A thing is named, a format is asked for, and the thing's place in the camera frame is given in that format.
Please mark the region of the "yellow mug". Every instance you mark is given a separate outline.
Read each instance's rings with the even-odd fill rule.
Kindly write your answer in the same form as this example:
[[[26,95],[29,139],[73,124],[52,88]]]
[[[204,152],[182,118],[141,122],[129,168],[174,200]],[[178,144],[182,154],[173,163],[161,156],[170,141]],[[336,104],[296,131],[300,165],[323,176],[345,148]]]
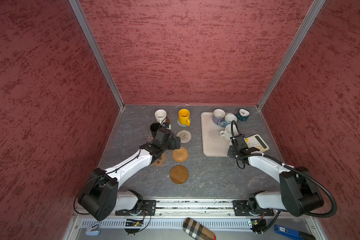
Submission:
[[[179,111],[179,120],[181,124],[190,126],[190,111],[187,109],[181,109]]]

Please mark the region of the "rattan round coaster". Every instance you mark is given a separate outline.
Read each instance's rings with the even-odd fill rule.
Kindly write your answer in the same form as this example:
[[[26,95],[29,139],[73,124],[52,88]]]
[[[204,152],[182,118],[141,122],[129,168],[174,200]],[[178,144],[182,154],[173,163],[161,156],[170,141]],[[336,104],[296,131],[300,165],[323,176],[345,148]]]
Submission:
[[[181,147],[180,149],[173,150],[172,157],[176,162],[181,163],[188,159],[189,152],[186,148]]]

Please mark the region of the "black mug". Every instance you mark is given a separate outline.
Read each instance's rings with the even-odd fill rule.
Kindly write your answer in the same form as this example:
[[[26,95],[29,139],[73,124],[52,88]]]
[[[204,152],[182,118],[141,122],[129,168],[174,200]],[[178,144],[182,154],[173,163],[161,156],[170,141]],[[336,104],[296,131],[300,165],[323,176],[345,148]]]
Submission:
[[[156,137],[157,131],[160,129],[160,127],[161,127],[161,124],[160,124],[160,123],[153,123],[153,124],[151,124],[151,126],[150,126],[150,132],[151,132],[151,135],[152,135],[153,139]]]

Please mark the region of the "grey woven round coaster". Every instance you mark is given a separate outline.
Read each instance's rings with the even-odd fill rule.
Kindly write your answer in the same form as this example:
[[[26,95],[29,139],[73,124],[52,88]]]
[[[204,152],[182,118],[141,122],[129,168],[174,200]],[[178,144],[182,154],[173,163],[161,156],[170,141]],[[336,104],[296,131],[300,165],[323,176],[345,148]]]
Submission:
[[[178,123],[178,125],[181,126],[181,127],[189,127],[189,126],[187,126],[187,125],[181,124],[179,119],[177,119],[177,123]]]

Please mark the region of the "cork paw print coaster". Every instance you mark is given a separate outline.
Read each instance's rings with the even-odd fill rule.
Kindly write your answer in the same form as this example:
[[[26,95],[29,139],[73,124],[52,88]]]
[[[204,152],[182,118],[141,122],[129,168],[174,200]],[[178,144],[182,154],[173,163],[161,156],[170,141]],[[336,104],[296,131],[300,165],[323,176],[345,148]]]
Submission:
[[[154,166],[156,166],[156,167],[161,167],[166,160],[167,160],[166,153],[163,153],[162,156],[161,156],[159,159],[155,160],[155,161],[152,163],[152,165],[154,165]]]

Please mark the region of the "brown wooden round coaster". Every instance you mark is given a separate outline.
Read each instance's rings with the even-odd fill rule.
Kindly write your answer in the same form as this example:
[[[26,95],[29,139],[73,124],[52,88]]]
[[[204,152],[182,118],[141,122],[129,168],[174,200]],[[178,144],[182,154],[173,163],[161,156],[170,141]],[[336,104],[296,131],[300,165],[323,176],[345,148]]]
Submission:
[[[189,173],[186,167],[177,165],[170,171],[171,180],[178,185],[185,183],[188,179]]]

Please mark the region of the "pink flower coaster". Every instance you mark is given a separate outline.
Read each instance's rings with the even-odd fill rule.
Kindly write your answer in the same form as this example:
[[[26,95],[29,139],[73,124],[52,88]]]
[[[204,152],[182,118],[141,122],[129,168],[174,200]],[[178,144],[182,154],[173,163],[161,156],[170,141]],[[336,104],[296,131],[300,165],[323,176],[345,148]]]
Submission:
[[[152,135],[149,135],[148,138],[147,138],[147,141],[148,141],[149,143],[152,143],[153,140],[154,140],[153,136],[152,136]]]

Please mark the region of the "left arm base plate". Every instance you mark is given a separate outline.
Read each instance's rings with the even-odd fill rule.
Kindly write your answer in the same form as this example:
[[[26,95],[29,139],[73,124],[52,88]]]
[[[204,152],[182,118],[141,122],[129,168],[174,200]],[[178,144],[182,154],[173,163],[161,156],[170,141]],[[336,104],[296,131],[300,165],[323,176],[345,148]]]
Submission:
[[[150,213],[152,216],[155,215],[156,211],[156,200],[138,200],[137,204],[131,210],[119,210],[115,211],[116,216],[143,216],[146,213]]]

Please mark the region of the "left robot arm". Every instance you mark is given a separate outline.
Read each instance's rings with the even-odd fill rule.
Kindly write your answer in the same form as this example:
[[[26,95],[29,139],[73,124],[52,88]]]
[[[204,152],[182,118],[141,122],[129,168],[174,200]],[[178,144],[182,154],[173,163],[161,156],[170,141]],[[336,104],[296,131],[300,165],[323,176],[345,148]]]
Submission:
[[[133,190],[119,192],[120,186],[161,158],[165,151],[180,148],[179,137],[167,128],[159,128],[151,143],[139,146],[137,152],[126,160],[106,170],[93,170],[88,182],[78,193],[74,205],[81,205],[97,221],[104,220],[116,211],[140,214],[143,211],[143,197]]]

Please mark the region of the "white mug with handle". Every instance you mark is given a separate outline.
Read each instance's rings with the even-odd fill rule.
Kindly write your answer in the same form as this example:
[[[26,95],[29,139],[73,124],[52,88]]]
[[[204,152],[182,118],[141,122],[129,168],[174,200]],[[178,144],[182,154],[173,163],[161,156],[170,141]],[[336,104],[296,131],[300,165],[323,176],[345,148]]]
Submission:
[[[156,122],[159,124],[165,122],[166,118],[167,118],[167,111],[165,111],[163,109],[157,110],[155,112],[155,118],[156,118]]]

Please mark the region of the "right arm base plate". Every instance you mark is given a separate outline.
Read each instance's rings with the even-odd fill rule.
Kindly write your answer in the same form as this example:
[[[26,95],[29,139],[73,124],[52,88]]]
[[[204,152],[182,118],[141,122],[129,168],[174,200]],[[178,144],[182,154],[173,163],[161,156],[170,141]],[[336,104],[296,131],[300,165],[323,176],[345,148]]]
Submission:
[[[248,200],[232,201],[233,211],[236,217],[272,217],[275,215],[272,209],[250,210]]]

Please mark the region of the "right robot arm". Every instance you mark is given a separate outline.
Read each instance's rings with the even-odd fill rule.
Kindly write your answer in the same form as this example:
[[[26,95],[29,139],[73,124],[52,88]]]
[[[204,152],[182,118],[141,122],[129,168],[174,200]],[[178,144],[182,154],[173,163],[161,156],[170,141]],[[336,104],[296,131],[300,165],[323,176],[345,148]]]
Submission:
[[[289,166],[257,148],[247,146],[243,135],[230,138],[228,156],[236,159],[237,166],[257,168],[280,184],[280,191],[260,191],[249,196],[247,210],[254,216],[265,209],[288,212],[295,217],[307,215],[329,218],[336,214],[337,203],[333,195],[310,174],[305,167]]]

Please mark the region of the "multicolour woven round coaster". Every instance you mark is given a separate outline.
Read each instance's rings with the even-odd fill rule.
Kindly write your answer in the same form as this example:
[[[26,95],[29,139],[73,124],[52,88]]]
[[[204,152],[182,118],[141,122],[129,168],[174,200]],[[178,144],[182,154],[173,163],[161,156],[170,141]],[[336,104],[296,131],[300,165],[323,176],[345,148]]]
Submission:
[[[179,131],[177,137],[180,138],[182,144],[188,143],[191,140],[191,133],[186,130]]]

